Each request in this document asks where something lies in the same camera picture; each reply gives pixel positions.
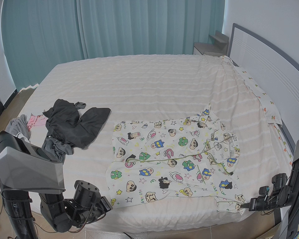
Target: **cartoon print shirt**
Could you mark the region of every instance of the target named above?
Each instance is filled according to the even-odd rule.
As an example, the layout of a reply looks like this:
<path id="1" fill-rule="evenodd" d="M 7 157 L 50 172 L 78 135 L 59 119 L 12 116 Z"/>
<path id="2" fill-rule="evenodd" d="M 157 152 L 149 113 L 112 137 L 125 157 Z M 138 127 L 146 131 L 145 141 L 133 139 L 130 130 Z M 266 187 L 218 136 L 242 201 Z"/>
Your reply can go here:
<path id="1" fill-rule="evenodd" d="M 211 111 L 159 122 L 116 122 L 106 178 L 115 207 L 172 197 L 214 196 L 218 211 L 243 212 L 233 171 L 237 136 Z"/>

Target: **brown tile floor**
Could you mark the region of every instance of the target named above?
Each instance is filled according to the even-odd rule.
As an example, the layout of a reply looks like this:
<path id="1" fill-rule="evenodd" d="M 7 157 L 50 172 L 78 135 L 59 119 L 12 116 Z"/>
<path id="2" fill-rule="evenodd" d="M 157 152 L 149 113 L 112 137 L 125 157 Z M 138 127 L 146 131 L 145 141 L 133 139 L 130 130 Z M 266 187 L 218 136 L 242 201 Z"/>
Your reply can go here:
<path id="1" fill-rule="evenodd" d="M 34 89 L 23 90 L 16 95 L 12 100 L 8 108 L 0 115 L 0 130 L 4 130 L 8 122 L 18 116 L 24 104 L 27 102 Z M 39 224 L 43 229 L 53 232 L 51 226 L 47 221 L 39 214 L 33 213 L 36 219 L 36 223 Z M 247 219 L 238 223 L 228 223 L 218 226 L 199 228 L 199 229 L 188 229 L 178 231 L 164 231 L 164 232 L 143 232 L 137 234 L 130 234 L 134 239 L 218 239 L 218 238 L 243 238 L 243 239 L 254 239 L 262 235 L 264 232 L 274 226 L 273 214 L 267 216 L 261 216 L 259 212 L 252 214 Z M 41 239 L 128 239 L 123 233 L 120 232 L 93 232 L 82 230 L 79 234 L 72 233 L 55 233 L 50 234 L 42 231 L 38 227 L 39 237 Z M 7 238 L 8 236 L 15 237 L 15 233 L 12 229 L 8 216 L 5 210 L 0 215 L 0 239 Z"/>

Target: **bed sheet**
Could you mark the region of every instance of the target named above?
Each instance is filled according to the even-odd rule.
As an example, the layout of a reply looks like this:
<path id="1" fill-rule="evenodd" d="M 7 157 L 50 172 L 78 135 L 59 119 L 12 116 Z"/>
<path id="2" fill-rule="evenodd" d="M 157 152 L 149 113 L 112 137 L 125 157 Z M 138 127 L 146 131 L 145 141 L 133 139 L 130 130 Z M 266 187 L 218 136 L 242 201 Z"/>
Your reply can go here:
<path id="1" fill-rule="evenodd" d="M 63 166 L 66 192 L 72 198 L 75 180 L 99 187 L 109 198 L 105 171 L 114 160 L 115 121 L 184 118 L 211 102 L 215 114 L 238 136 L 243 149 L 234 173 L 249 202 L 258 189 L 272 185 L 273 175 L 289 175 L 289 159 L 275 157 L 269 127 L 260 102 L 246 88 L 234 68 L 218 57 L 198 55 L 136 55 L 87 59 L 57 65 L 37 87 L 20 114 L 37 115 L 56 99 L 84 102 L 87 107 L 109 107 L 112 112 L 87 149 L 74 148 Z M 45 126 L 31 129 L 31 143 L 41 146 Z M 40 199 L 30 193 L 31 208 L 40 212 Z M 131 207 L 113 209 L 87 226 L 103 231 L 164 231 L 238 222 L 251 213 L 217 212 L 212 197 L 166 197 Z"/>

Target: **bed frame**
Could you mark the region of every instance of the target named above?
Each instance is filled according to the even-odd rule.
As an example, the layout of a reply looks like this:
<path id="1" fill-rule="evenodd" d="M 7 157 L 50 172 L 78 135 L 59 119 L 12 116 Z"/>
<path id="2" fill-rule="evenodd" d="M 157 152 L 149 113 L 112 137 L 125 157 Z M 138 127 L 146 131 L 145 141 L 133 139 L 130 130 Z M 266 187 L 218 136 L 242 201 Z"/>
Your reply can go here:
<path id="1" fill-rule="evenodd" d="M 276 104 L 281 127 L 294 154 L 299 140 L 299 64 L 277 46 L 254 32 L 233 24 L 228 57 L 254 77 Z"/>

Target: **wall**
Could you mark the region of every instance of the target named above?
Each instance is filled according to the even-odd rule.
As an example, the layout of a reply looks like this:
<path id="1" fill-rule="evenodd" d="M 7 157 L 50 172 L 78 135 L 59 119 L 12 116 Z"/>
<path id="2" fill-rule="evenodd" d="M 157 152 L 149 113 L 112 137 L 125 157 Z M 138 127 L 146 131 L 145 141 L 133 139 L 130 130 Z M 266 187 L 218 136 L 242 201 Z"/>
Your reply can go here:
<path id="1" fill-rule="evenodd" d="M 1 13 L 3 0 L 0 0 L 0 101 L 2 104 L 8 100 L 11 94 L 15 91 L 16 86 L 11 77 L 6 57 L 4 55 L 2 35 L 1 35 Z"/>
<path id="2" fill-rule="evenodd" d="M 226 0 L 222 33 L 233 23 L 262 36 L 299 62 L 299 0 Z"/>

